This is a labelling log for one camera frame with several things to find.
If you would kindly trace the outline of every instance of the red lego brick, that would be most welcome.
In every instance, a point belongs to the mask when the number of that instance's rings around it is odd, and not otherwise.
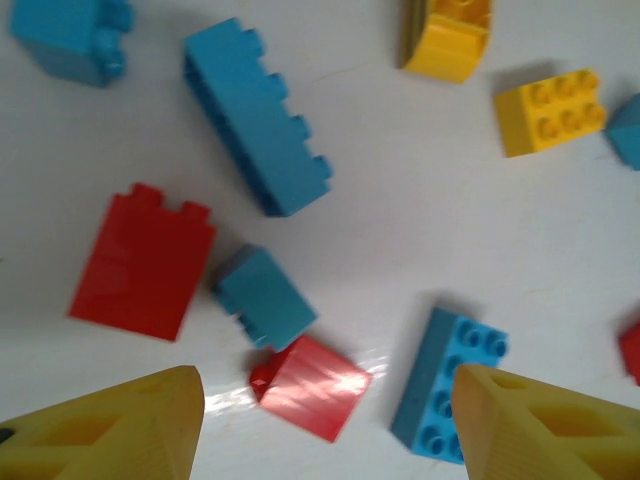
[[[113,197],[70,316],[175,341],[216,230],[207,207],[163,199],[141,183]]]
[[[618,343],[627,372],[640,385],[640,321],[620,335]]]
[[[264,409],[333,443],[371,374],[303,335],[256,367],[249,383]]]

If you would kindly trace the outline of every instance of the blue duplo block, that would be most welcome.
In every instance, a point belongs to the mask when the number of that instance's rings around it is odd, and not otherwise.
[[[50,75],[106,87],[125,74],[120,34],[133,23],[126,0],[15,0],[10,28]]]
[[[287,348],[316,319],[300,295],[264,248],[247,245],[218,273],[214,296],[229,315],[238,314],[257,348],[276,352]]]
[[[255,30],[227,20],[186,39],[184,75],[264,213],[286,217],[327,193],[332,171],[307,148],[311,131],[287,112],[264,53]]]
[[[620,160],[640,170],[640,94],[616,112],[604,133]]]
[[[507,335],[470,318],[435,308],[422,339],[391,431],[416,455],[463,464],[451,409],[458,365],[497,367]]]

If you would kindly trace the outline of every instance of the duplo block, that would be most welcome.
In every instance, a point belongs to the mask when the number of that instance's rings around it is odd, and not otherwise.
[[[640,410],[462,365],[453,416],[470,480],[640,478]]]
[[[402,68],[462,83],[482,60],[493,0],[405,0]]]
[[[282,351],[316,319],[269,252],[253,245],[221,267],[213,293],[229,315],[238,315],[257,348]]]
[[[416,455],[464,463],[451,410],[456,369],[465,363],[495,367],[506,353],[505,333],[435,308],[396,412],[393,434]]]
[[[335,442],[371,374],[306,335],[256,367],[249,384],[262,408]]]
[[[50,75],[106,87],[126,72],[133,23],[126,0],[15,0],[11,33]]]
[[[640,319],[620,335],[618,345],[627,372],[640,385]]]
[[[186,39],[184,75],[264,213],[289,216],[329,191],[332,172],[311,155],[307,122],[287,112],[264,53],[257,32],[231,19]]]
[[[640,94],[616,112],[604,133],[620,160],[640,170]]]
[[[209,256],[210,210],[162,206],[162,191],[136,183],[115,195],[69,315],[174,341]]]
[[[0,478],[188,480],[203,416],[196,368],[165,370],[0,422]]]
[[[497,95],[494,106],[507,157],[525,155],[602,130],[607,111],[591,69],[531,83]]]

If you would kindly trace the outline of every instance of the white background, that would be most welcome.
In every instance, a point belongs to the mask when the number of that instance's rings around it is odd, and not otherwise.
[[[463,86],[394,69],[397,3],[139,0],[129,73],[108,90],[47,77],[3,34],[0,418],[195,364],[196,480],[464,479],[388,431],[437,300],[511,334],[504,369],[640,407],[615,342],[640,301],[640,176],[600,134],[507,160],[491,103],[585,66],[610,109],[640,91],[637,0],[497,0]],[[231,16],[260,30],[336,171],[289,219],[261,215],[181,78],[182,39]],[[314,334],[375,374],[335,445],[254,408],[255,355],[205,282],[176,344],[66,318],[110,196],[135,181],[213,208],[208,272],[267,246],[321,313]]]

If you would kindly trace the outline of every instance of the yellow plastic piece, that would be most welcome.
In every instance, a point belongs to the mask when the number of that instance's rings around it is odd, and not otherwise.
[[[640,411],[480,365],[456,371],[470,480],[637,480]]]
[[[507,157],[539,152],[602,130],[600,79],[591,69],[531,83],[494,98]]]
[[[0,423],[0,480],[187,480],[204,415],[176,367]]]
[[[487,48],[492,5],[493,0],[405,0],[402,68],[464,82]]]

